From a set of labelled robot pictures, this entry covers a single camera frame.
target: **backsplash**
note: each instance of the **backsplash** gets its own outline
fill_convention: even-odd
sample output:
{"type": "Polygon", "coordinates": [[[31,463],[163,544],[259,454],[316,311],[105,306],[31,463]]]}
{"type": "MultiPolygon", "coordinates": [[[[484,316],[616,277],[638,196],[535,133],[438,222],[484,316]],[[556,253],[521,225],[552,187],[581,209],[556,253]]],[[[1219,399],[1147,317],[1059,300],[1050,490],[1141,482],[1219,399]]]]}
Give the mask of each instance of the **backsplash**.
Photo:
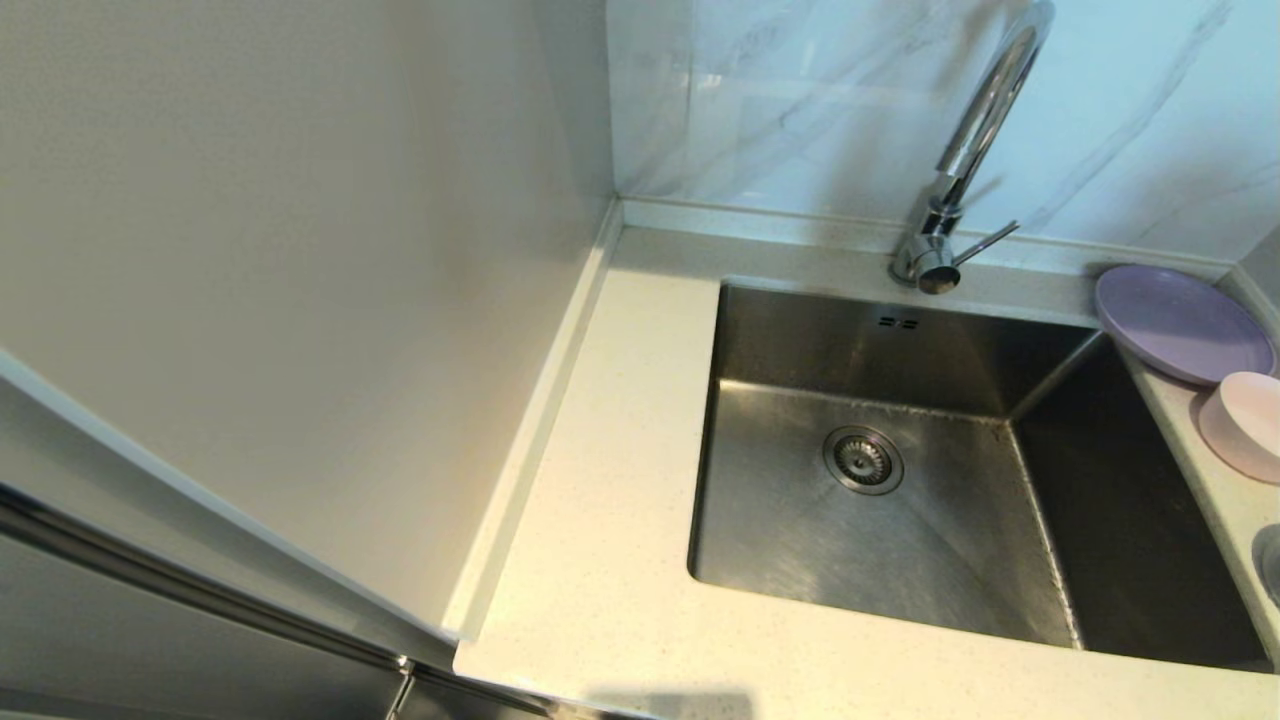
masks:
{"type": "MultiPolygon", "coordinates": [[[[902,222],[997,0],[611,0],[626,196],[902,222]]],[[[1274,0],[1064,0],[961,227],[1236,261],[1280,205],[1274,0]]]]}

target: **drain strainer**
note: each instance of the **drain strainer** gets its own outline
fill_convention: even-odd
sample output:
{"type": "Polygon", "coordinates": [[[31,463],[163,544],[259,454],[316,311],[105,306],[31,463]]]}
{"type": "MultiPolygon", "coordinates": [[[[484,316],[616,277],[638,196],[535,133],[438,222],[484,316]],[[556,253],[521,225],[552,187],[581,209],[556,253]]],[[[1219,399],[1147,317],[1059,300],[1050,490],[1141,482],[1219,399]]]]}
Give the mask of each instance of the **drain strainer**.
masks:
{"type": "Polygon", "coordinates": [[[831,474],[851,491],[884,495],[902,482],[902,456],[872,428],[836,428],[823,443],[822,457],[831,474]]]}

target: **sink basin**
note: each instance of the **sink basin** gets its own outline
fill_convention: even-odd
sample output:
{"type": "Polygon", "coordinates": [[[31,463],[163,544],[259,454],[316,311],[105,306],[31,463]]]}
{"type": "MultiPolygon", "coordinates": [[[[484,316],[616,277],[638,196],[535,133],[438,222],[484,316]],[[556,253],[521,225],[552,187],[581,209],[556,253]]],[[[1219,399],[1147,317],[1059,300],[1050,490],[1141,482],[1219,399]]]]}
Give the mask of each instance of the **sink basin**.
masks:
{"type": "Polygon", "coordinates": [[[1271,671],[1176,462],[1085,328],[726,284],[701,582],[1271,671]]]}

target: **faucet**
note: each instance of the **faucet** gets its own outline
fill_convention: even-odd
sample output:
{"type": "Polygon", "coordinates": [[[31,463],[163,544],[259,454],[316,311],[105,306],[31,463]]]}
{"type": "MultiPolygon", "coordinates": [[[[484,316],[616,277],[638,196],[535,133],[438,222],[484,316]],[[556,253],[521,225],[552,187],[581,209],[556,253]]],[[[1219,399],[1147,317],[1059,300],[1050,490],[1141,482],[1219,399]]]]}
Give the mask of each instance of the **faucet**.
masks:
{"type": "Polygon", "coordinates": [[[888,274],[897,282],[928,295],[947,292],[960,284],[960,265],[1019,228],[1014,220],[960,255],[951,252],[951,231],[964,215],[964,193],[1023,88],[1052,23],[1053,4],[1039,0],[1023,12],[1000,41],[960,127],[938,160],[929,201],[916,214],[918,222],[911,223],[916,229],[902,238],[890,265],[888,274]]]}

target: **plate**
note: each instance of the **plate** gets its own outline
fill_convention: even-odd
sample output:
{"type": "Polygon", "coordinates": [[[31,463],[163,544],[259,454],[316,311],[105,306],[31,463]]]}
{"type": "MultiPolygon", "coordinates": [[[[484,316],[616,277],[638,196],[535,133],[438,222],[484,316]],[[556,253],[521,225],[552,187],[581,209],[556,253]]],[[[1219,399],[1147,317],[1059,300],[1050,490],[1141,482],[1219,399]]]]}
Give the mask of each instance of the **plate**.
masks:
{"type": "Polygon", "coordinates": [[[1116,342],[1180,380],[1216,386],[1231,373],[1275,370],[1275,350],[1244,307],[1183,273],[1112,268],[1098,278],[1094,300],[1116,342]]]}

